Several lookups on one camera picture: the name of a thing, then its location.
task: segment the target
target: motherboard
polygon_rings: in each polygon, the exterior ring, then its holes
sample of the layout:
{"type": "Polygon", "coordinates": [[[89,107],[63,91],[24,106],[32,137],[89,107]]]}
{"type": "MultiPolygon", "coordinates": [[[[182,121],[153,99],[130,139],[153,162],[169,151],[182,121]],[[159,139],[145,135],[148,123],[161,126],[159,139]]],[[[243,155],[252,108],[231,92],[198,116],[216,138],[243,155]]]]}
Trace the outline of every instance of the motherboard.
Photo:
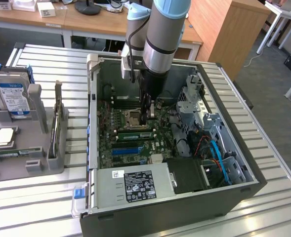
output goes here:
{"type": "Polygon", "coordinates": [[[135,101],[98,103],[100,168],[161,163],[177,154],[170,107],[158,103],[155,118],[140,125],[138,106],[135,101]]]}

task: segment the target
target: gray floor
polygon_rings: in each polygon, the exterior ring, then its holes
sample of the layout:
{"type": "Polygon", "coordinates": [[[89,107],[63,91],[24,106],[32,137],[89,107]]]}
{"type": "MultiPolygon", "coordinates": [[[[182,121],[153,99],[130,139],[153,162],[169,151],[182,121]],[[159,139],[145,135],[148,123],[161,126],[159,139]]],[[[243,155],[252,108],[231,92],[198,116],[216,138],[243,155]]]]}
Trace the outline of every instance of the gray floor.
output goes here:
{"type": "MultiPolygon", "coordinates": [[[[257,55],[262,38],[260,34],[245,64],[257,55]]],[[[0,29],[0,63],[6,63],[17,41],[62,46],[59,35],[0,29]]],[[[102,50],[104,45],[104,40],[96,44],[87,40],[87,49],[102,50]]],[[[241,69],[237,83],[254,104],[253,113],[291,169],[291,101],[284,97],[291,87],[291,71],[283,64],[286,57],[275,46],[264,48],[262,56],[241,69]]]]}

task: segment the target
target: green circuit board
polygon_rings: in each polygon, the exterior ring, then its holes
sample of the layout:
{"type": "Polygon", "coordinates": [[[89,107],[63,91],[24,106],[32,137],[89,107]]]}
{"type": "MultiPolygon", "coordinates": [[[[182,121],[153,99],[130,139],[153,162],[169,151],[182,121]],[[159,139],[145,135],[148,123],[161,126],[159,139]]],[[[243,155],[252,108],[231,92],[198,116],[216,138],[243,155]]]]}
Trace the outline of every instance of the green circuit board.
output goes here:
{"type": "Polygon", "coordinates": [[[167,159],[177,154],[168,123],[168,106],[155,110],[156,119],[138,129],[139,109],[115,109],[111,103],[98,103],[99,117],[99,167],[113,168],[153,163],[153,158],[167,159]],[[139,154],[113,155],[114,146],[129,147],[137,143],[139,154]]]}

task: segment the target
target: black label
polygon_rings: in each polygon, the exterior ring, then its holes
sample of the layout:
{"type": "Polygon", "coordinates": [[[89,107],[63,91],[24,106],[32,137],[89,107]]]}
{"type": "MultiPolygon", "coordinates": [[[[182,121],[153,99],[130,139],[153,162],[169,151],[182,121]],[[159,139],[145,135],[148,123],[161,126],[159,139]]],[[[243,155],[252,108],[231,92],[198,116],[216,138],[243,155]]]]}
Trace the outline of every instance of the black label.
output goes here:
{"type": "Polygon", "coordinates": [[[125,194],[128,202],[156,198],[152,171],[125,174],[125,194]]]}

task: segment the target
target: slotted metal surface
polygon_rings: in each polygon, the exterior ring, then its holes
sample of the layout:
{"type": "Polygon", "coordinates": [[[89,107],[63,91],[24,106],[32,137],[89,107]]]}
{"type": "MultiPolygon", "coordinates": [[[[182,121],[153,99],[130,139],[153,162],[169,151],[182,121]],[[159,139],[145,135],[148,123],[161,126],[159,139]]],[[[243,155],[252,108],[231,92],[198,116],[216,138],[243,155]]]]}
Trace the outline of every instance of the slotted metal surface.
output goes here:
{"type": "MultiPolygon", "coordinates": [[[[91,51],[27,44],[23,50],[14,49],[10,57],[8,65],[33,66],[46,107],[54,106],[54,82],[62,81],[63,102],[70,117],[62,174],[0,182],[0,237],[82,235],[79,220],[72,219],[70,210],[71,190],[85,180],[88,53],[91,51]]],[[[202,65],[268,184],[224,217],[151,236],[291,236],[290,171],[225,73],[215,64],[202,65]]],[[[216,112],[208,92],[206,100],[216,112]]]]}

